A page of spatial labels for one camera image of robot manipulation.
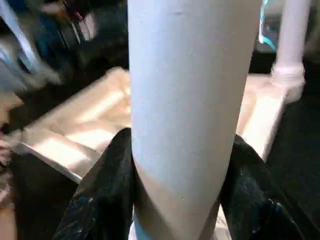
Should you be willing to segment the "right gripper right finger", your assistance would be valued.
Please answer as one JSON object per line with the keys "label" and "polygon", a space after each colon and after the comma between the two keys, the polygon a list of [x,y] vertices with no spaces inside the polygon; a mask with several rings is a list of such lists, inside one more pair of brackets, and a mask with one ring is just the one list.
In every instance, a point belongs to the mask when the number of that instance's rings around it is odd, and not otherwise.
{"label": "right gripper right finger", "polygon": [[221,206],[233,240],[313,240],[315,225],[256,151],[234,137]]}

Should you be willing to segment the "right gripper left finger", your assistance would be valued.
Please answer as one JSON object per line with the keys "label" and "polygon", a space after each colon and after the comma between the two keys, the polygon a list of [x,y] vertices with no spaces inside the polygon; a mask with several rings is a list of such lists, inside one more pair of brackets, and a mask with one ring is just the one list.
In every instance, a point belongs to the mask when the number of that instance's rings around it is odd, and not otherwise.
{"label": "right gripper left finger", "polygon": [[134,169],[131,129],[124,128],[80,181],[53,239],[128,239],[133,215]]}

